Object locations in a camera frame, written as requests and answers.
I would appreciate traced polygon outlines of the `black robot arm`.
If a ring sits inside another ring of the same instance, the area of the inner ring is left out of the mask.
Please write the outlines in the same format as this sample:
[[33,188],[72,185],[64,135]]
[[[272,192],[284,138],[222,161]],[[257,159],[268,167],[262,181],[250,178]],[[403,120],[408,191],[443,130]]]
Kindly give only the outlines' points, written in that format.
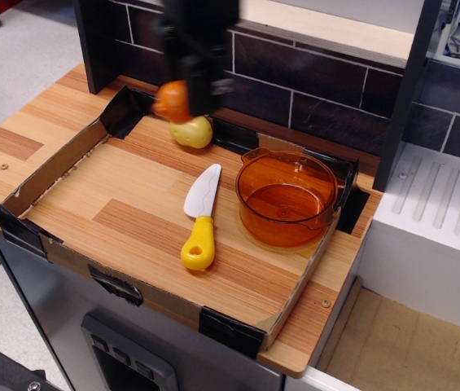
[[192,116],[211,114],[232,89],[227,31],[239,22],[239,2],[164,1],[163,7],[156,33],[170,76],[186,83]]

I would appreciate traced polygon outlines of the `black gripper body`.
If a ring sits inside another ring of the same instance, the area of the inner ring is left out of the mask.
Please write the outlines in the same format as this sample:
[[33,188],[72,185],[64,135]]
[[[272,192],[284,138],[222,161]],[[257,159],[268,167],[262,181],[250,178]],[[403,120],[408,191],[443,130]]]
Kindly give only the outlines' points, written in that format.
[[198,72],[212,81],[227,77],[226,31],[233,25],[232,15],[162,15],[156,33],[173,77],[186,80]]

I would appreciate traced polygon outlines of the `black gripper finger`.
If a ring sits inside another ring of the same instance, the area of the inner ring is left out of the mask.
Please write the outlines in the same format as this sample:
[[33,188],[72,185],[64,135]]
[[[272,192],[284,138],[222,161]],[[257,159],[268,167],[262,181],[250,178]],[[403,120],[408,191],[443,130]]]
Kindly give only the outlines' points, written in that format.
[[189,110],[192,116],[218,111],[224,97],[233,91],[233,81],[224,77],[212,81],[205,73],[194,73],[186,79]]

